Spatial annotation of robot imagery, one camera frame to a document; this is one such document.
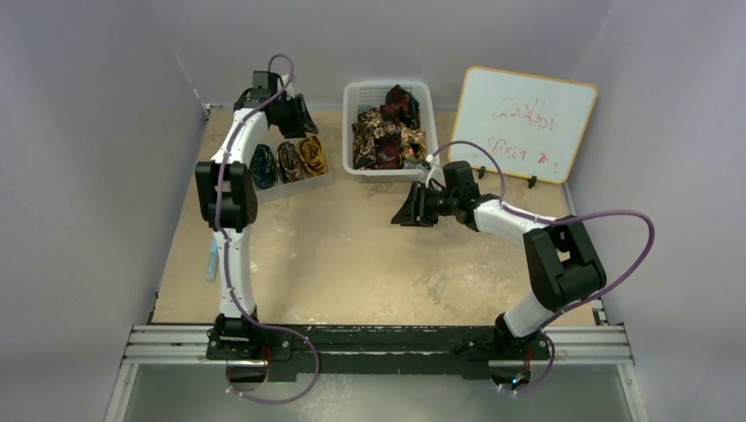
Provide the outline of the yellow insect-print tie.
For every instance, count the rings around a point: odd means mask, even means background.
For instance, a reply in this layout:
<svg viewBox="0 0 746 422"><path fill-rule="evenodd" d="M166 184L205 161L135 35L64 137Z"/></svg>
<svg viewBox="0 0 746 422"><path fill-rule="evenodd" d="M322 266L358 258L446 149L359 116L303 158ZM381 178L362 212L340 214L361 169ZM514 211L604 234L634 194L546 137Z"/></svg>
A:
<svg viewBox="0 0 746 422"><path fill-rule="evenodd" d="M329 172L321 141L310 136L297 144L298 154L304 169L310 176L317 177Z"/></svg>

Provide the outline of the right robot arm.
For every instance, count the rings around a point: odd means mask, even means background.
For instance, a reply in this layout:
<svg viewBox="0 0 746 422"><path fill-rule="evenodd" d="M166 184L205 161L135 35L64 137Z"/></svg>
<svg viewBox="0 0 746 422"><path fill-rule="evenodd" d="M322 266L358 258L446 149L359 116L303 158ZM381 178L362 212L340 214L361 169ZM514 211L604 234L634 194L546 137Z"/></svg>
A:
<svg viewBox="0 0 746 422"><path fill-rule="evenodd" d="M465 227L496 235L523 248L530 292L495 321L496 351L514 358L529 337L567 305L589 298L607 284L588 231L571 217L523 218L501 197L483 194L465 161L445 164L442 181L414 182L394 225L433 227L440 217L452 216Z"/></svg>

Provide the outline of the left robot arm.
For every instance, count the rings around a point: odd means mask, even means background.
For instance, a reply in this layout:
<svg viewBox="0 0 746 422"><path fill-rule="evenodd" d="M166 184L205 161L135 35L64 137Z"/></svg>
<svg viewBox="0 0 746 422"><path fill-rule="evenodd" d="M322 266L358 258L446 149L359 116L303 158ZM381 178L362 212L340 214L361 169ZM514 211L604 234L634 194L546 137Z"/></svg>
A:
<svg viewBox="0 0 746 422"><path fill-rule="evenodd" d="M262 329L252 291L250 235L259 202L250 164L261 138L277 127L286 138L315 134L304 98L292 91L293 74L259 70L234 104L232 122L217 152L194 169L199 207L220 255L221 303L209 343L228 343L239 359L257 356Z"/></svg>

